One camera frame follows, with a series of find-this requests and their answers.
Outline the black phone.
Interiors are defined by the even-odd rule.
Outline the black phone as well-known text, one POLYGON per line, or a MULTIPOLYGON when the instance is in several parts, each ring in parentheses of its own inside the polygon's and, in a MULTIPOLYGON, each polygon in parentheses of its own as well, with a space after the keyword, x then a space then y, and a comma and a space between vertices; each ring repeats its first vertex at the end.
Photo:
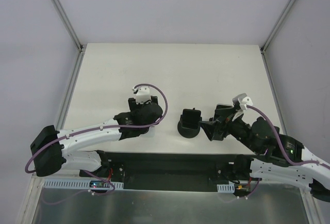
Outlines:
POLYGON ((201 121, 201 111, 195 108, 183 109, 183 113, 180 118, 181 126, 186 129, 196 130, 199 128, 199 122, 201 121))

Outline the black round base phone stand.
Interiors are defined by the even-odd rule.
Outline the black round base phone stand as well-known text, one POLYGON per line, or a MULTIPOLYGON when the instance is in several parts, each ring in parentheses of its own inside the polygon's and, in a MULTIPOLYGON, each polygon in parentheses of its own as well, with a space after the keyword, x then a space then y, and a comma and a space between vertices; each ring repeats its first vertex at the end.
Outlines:
POLYGON ((177 131, 184 138, 194 138, 200 132, 200 122, 202 120, 201 111, 195 108, 183 109, 177 124, 177 131))

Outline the white folding phone stand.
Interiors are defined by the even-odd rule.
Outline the white folding phone stand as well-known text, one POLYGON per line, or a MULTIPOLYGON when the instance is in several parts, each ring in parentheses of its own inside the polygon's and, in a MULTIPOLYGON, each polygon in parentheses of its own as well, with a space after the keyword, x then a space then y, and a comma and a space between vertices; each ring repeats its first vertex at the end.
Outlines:
POLYGON ((149 128, 148 132, 145 134, 146 137, 154 137, 155 136, 155 127, 152 126, 149 128))

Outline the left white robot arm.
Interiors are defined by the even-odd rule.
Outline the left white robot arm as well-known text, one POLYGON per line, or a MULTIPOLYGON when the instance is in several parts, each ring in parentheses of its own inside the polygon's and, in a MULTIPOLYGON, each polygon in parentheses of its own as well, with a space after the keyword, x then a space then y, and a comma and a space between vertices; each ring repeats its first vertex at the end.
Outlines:
POLYGON ((161 108, 156 96, 138 104, 130 98, 129 112, 119 113, 100 124, 76 130, 56 130, 45 126, 30 145, 31 158, 25 165, 26 173, 45 177, 61 169, 85 170, 97 177, 109 171, 103 151, 84 149, 107 141, 120 141, 146 135, 159 124, 168 112, 161 108))

